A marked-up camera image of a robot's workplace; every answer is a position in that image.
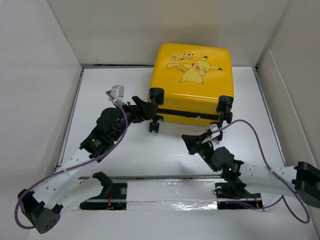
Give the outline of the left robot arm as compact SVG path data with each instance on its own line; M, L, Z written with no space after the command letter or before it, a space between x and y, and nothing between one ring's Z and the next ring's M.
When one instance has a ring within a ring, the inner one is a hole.
M48 232L61 218L65 205L59 200L83 171L99 164L123 140L132 123L150 120L159 107L155 97L148 101L133 96L134 104L110 96L113 107L101 112L96 126L80 144L76 153L59 170L35 182L18 194L14 209L16 224L22 229Z

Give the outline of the yellow hard-shell suitcase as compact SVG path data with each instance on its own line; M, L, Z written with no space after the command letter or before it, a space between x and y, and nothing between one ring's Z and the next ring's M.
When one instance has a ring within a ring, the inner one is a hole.
M164 43L157 52L148 101L157 103L149 132L159 121L207 127L233 119L232 58L225 48Z

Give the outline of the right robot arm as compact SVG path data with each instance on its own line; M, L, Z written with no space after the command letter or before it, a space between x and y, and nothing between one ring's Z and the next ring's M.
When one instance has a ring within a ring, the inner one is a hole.
M294 196L297 194L308 206L320 206L320 171L313 165L300 161L296 166L277 167L250 164L236 160L224 146L214 148L208 133L183 134L182 139L190 155L199 154L213 172L219 172L224 180L215 185L218 198L237 200L247 195L273 194Z

